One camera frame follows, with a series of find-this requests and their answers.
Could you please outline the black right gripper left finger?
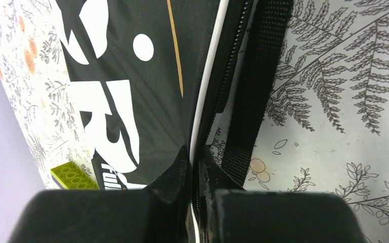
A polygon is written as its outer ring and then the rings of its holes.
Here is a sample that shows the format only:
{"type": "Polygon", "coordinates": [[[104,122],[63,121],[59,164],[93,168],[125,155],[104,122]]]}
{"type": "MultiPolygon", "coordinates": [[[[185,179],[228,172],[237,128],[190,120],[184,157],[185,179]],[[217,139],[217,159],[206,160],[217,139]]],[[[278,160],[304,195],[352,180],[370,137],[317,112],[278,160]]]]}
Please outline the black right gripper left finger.
{"type": "Polygon", "coordinates": [[[10,242],[188,242],[191,166],[182,146],[143,189],[47,190],[25,207],[10,242]]]}

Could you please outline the black racket bag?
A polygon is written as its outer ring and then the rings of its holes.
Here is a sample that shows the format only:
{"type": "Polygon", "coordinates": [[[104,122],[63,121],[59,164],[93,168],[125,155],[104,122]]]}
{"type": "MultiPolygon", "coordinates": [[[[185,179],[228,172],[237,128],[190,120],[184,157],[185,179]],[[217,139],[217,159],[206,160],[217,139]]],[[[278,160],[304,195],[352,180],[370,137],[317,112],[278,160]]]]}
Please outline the black racket bag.
{"type": "MultiPolygon", "coordinates": [[[[143,189],[185,146],[192,164],[262,7],[292,1],[52,1],[100,190],[143,189]]],[[[192,174],[189,175],[191,209],[192,174]]]]}

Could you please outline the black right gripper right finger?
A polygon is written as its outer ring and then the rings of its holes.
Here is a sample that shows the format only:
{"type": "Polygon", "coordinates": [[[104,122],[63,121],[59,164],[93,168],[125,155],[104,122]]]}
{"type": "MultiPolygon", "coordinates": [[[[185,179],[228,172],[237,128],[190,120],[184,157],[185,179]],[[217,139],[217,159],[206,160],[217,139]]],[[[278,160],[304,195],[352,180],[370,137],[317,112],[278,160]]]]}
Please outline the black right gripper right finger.
{"type": "Polygon", "coordinates": [[[364,242],[343,199],[325,193],[247,191],[208,147],[198,158],[199,242],[364,242]]]}

